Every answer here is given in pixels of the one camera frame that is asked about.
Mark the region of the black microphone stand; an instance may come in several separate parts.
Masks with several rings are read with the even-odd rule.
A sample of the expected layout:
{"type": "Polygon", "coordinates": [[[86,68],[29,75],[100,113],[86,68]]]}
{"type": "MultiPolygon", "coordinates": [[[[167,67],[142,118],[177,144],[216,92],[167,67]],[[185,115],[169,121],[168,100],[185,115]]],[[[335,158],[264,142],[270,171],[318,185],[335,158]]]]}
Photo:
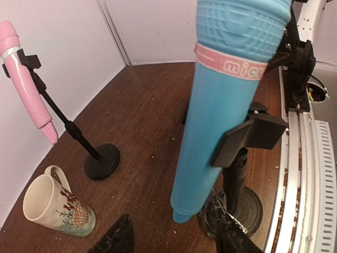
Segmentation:
{"type": "Polygon", "coordinates": [[[119,149],[110,143],[104,143],[97,147],[93,147],[85,138],[80,128],[71,120],[55,104],[46,90],[46,84],[35,73],[35,69],[41,67],[41,63],[37,55],[25,55],[24,51],[19,53],[19,58],[23,60],[23,64],[28,67],[32,75],[33,82],[42,98],[47,103],[59,119],[63,122],[68,134],[76,140],[88,153],[88,157],[84,162],[84,172],[92,180],[103,180],[108,178],[117,169],[121,154],[119,149]]]}

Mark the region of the taped base microphone stand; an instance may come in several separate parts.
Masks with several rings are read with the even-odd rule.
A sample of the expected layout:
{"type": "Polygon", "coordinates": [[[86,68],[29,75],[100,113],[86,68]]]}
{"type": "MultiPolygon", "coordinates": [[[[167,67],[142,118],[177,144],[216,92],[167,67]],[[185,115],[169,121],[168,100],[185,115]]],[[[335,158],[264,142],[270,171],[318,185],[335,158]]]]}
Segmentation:
{"type": "Polygon", "coordinates": [[[248,152],[274,149],[287,127],[284,119],[254,102],[243,123],[218,131],[217,138],[207,137],[205,130],[186,129],[171,195],[174,221],[185,223],[197,215],[210,238],[224,224],[253,235],[262,222],[263,206],[245,185],[248,152]]]}

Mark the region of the pink toy microphone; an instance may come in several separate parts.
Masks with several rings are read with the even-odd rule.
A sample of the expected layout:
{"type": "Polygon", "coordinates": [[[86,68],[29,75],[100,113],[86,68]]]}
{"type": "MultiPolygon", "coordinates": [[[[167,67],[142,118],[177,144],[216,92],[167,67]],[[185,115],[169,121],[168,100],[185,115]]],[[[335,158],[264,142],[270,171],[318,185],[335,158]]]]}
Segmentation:
{"type": "Polygon", "coordinates": [[[42,98],[33,82],[32,75],[19,58],[23,50],[19,36],[10,21],[1,21],[1,59],[6,75],[12,80],[26,111],[37,129],[51,144],[56,144],[58,134],[42,98]]]}

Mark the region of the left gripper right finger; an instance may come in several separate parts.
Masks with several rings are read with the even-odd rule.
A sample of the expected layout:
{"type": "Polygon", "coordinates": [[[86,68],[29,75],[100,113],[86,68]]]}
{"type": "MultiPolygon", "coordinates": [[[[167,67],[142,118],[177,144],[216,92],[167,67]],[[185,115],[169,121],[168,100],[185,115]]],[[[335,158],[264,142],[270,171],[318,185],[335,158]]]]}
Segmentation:
{"type": "Polygon", "coordinates": [[[216,252],[221,253],[263,253],[261,250],[227,214],[217,223],[216,252]]]}

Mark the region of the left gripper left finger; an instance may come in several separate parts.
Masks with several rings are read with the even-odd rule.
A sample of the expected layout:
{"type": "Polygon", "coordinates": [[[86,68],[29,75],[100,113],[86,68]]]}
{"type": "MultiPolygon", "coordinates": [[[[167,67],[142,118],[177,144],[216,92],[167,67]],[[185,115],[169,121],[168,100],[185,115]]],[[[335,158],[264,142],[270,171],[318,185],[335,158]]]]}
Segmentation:
{"type": "Polygon", "coordinates": [[[133,253],[134,225],[128,214],[123,214],[91,249],[90,253],[133,253]]]}

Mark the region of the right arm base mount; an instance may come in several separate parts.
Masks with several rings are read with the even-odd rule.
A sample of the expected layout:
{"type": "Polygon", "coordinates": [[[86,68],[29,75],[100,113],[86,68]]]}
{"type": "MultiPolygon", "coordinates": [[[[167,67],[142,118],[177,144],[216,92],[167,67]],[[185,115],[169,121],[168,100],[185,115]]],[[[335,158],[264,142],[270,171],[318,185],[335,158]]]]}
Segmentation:
{"type": "Polygon", "coordinates": [[[310,112],[311,102],[323,102],[328,98],[327,88],[313,75],[315,65],[311,41],[300,41],[283,71],[286,112],[310,112]]]}

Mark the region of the blue toy microphone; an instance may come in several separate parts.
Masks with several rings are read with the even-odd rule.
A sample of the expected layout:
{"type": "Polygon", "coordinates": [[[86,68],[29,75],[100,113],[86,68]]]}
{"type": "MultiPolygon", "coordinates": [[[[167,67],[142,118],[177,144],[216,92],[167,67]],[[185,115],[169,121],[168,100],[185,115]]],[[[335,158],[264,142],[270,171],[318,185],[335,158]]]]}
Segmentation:
{"type": "Polygon", "coordinates": [[[222,167],[211,157],[223,134],[246,118],[291,18],[291,1],[198,1],[196,63],[171,194],[173,220],[203,207],[222,167]]]}

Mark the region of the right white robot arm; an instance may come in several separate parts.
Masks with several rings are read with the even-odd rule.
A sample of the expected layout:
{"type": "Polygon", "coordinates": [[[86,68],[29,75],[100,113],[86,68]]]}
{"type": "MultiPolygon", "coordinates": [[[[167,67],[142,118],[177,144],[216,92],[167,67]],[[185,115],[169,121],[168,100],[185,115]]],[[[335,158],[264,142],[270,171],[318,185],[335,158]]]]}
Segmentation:
{"type": "Polygon", "coordinates": [[[299,75],[312,74],[316,65],[313,52],[315,29],[328,2],[300,1],[302,6],[298,18],[291,8],[291,20],[284,29],[280,45],[269,61],[267,71],[286,66],[299,75]]]}

